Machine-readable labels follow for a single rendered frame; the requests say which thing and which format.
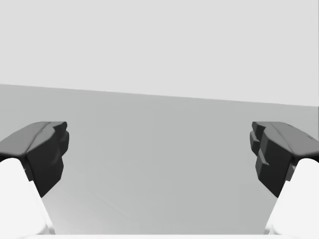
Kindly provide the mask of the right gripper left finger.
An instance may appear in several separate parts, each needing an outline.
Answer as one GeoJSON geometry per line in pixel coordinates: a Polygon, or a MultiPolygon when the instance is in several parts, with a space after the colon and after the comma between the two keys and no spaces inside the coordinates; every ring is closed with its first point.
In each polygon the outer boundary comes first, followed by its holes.
{"type": "Polygon", "coordinates": [[[53,235],[42,198],[60,181],[65,121],[31,123],[0,141],[0,235],[53,235]]]}

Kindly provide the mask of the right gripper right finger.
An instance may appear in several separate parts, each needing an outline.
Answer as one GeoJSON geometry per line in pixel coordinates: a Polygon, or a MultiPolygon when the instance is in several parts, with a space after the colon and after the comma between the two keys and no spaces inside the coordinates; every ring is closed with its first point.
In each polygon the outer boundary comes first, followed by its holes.
{"type": "Polygon", "coordinates": [[[319,140],[279,121],[254,121],[259,181],[277,198],[267,235],[319,235],[319,140]]]}

